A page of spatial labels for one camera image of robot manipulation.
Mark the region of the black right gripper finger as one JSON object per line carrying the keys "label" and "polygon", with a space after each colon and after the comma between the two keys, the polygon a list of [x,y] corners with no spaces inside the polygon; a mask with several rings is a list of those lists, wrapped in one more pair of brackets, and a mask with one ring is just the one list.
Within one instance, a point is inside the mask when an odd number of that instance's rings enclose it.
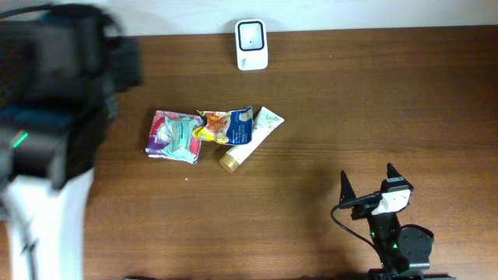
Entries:
{"label": "black right gripper finger", "polygon": [[339,204],[347,205],[350,202],[355,201],[356,200],[355,192],[352,189],[352,185],[349,182],[349,178],[347,177],[344,170],[342,170],[340,173],[340,183],[341,183],[341,191],[340,191]]}
{"label": "black right gripper finger", "polygon": [[387,179],[381,183],[381,191],[413,191],[414,187],[394,168],[387,164]]}

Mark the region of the teal toilet tissue pack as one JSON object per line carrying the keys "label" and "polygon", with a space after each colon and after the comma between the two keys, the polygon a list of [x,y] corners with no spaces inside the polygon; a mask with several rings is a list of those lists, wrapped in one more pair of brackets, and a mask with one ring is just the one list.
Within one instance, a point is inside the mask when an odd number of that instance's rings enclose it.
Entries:
{"label": "teal toilet tissue pack", "polygon": [[184,161],[194,164],[197,159],[195,152],[191,151],[192,132],[195,128],[195,120],[189,117],[178,117],[176,119],[164,117],[165,124],[158,135],[165,135],[167,143],[160,154],[163,158]]}

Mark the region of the red purple tissue pack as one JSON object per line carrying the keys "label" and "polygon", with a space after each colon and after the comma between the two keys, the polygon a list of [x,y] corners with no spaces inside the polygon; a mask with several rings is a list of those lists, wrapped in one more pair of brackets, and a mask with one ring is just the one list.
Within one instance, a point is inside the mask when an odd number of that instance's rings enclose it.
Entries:
{"label": "red purple tissue pack", "polygon": [[[172,112],[172,111],[164,111],[164,110],[157,110],[155,112],[153,122],[151,125],[151,129],[149,132],[149,140],[148,144],[146,146],[146,153],[148,157],[151,158],[161,158],[161,159],[166,159],[163,158],[160,154],[160,150],[163,149],[167,143],[167,137],[163,134],[158,135],[158,132],[160,131],[161,128],[163,128],[165,124],[164,117],[168,116],[169,118],[176,119],[178,117],[189,117],[195,120],[195,128],[199,128],[204,124],[204,121],[200,116],[195,116],[191,114],[182,114],[182,113],[177,113],[177,112]],[[191,151],[195,152],[196,155],[199,157],[200,153],[200,148],[201,148],[202,142],[199,139],[196,139],[193,136],[192,132],[192,141],[191,141]]]}

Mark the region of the white shampoo tube gold cap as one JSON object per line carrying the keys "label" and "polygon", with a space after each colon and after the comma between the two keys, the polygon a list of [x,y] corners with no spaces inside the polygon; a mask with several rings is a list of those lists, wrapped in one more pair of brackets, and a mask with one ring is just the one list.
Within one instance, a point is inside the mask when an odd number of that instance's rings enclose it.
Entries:
{"label": "white shampoo tube gold cap", "polygon": [[284,118],[262,107],[255,118],[252,139],[248,144],[235,145],[219,160],[220,166],[229,173],[233,173],[253,151],[280,125]]}

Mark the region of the blue yellow paste sachet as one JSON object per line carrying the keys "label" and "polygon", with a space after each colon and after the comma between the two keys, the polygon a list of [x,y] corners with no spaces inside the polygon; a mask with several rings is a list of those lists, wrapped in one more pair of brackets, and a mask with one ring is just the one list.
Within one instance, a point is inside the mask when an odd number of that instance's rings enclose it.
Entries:
{"label": "blue yellow paste sachet", "polygon": [[253,109],[199,111],[205,124],[193,131],[193,136],[221,145],[246,145],[252,140]]}

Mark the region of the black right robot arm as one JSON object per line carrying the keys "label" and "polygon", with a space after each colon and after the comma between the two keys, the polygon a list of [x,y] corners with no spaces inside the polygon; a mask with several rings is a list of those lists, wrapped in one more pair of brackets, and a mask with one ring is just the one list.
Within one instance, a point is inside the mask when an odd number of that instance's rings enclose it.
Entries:
{"label": "black right robot arm", "polygon": [[[387,164],[387,178],[379,191],[361,197],[355,191],[345,171],[340,173],[339,203],[331,209],[331,219],[349,234],[367,243],[376,252],[381,267],[370,269],[366,277],[373,280],[450,279],[450,275],[427,275],[434,234],[415,224],[401,225],[398,213],[409,206],[414,190],[391,163]],[[338,209],[350,209],[352,220],[365,219],[369,238],[365,238],[335,217]]]}

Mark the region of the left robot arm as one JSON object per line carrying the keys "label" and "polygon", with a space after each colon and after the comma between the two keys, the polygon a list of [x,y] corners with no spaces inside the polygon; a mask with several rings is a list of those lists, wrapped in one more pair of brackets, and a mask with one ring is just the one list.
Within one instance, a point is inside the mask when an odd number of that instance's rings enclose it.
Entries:
{"label": "left robot arm", "polygon": [[14,279],[81,279],[86,203],[140,50],[94,5],[1,14],[1,219]]}

